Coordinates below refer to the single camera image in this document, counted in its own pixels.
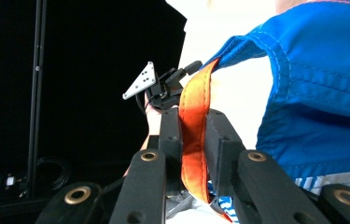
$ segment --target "cable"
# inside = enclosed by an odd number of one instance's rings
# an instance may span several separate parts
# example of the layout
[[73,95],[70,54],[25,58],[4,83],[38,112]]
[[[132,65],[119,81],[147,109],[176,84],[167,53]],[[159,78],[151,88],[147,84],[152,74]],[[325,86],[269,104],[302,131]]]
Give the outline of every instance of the cable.
[[140,101],[140,94],[137,93],[134,97],[136,98],[136,102],[137,102],[137,105],[139,106],[140,111],[142,111],[142,114],[145,115],[146,108],[143,107],[142,102]]
[[59,177],[50,184],[51,190],[60,189],[65,183],[67,183],[67,181],[70,178],[71,169],[72,169],[71,164],[68,161],[61,158],[44,157],[37,161],[37,166],[45,163],[53,163],[53,164],[59,165],[62,168],[62,171]]

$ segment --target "black bar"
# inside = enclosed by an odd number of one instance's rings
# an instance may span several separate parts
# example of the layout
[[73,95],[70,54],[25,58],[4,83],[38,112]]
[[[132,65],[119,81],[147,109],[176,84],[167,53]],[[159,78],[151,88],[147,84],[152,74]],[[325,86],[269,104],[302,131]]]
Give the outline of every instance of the black bar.
[[350,223],[350,187],[340,184],[324,186],[318,205],[332,223]]
[[166,195],[177,196],[183,189],[181,182],[182,139],[178,108],[162,112],[159,150],[166,155]]
[[156,149],[137,152],[109,223],[164,223],[165,179],[163,152]]
[[255,223],[245,216],[250,207],[256,209],[260,223],[329,223],[270,155],[256,150],[243,151],[237,172],[238,184],[244,185],[235,186],[239,201],[245,189],[252,200],[235,205],[236,214],[244,224]]
[[231,163],[245,150],[241,138],[227,117],[211,109],[206,118],[205,155],[210,179],[219,196],[230,196]]

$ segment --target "bolt hole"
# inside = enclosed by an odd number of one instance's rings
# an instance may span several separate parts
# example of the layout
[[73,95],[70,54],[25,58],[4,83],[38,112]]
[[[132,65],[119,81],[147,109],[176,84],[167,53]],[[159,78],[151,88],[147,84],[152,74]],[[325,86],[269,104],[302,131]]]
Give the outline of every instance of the bolt hole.
[[341,203],[344,203],[350,206],[350,190],[336,189],[334,190],[334,196]]
[[142,223],[143,219],[144,219],[143,214],[139,212],[132,212],[126,218],[127,222],[130,224]]
[[230,135],[224,135],[224,140],[226,140],[226,141],[230,141],[230,140],[232,140],[232,136],[230,136]]
[[72,193],[71,197],[74,198],[74,199],[79,199],[82,196],[84,196],[84,194],[85,194],[85,192],[79,190],[79,191],[76,191],[76,192]]
[[154,152],[145,152],[141,156],[143,161],[154,161],[158,158],[158,155]]
[[265,160],[267,160],[265,155],[262,153],[259,153],[259,152],[250,152],[247,156],[252,161],[265,161]]
[[300,224],[314,224],[314,219],[305,213],[296,213],[294,214],[294,219]]

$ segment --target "black background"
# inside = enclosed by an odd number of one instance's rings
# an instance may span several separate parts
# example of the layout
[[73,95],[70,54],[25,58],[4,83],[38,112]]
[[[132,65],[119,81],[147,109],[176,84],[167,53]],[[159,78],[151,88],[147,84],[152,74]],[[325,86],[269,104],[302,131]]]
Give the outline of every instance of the black background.
[[[122,94],[147,65],[177,67],[186,19],[163,0],[48,1],[38,158],[73,166],[71,182],[120,178],[147,136]],[[0,172],[27,169],[35,1],[0,0]],[[39,173],[44,181],[52,174]]]

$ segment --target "metal bracket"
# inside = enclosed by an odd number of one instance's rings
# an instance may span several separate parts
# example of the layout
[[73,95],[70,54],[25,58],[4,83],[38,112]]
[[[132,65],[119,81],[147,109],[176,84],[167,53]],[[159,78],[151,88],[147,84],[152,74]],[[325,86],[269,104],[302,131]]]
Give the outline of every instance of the metal bracket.
[[143,71],[136,78],[136,80],[133,82],[131,87],[125,93],[122,94],[122,98],[124,100],[127,100],[135,96],[140,91],[143,91],[148,87],[151,87],[156,82],[157,82],[157,79],[155,76],[154,63],[148,62],[145,69],[143,69]]

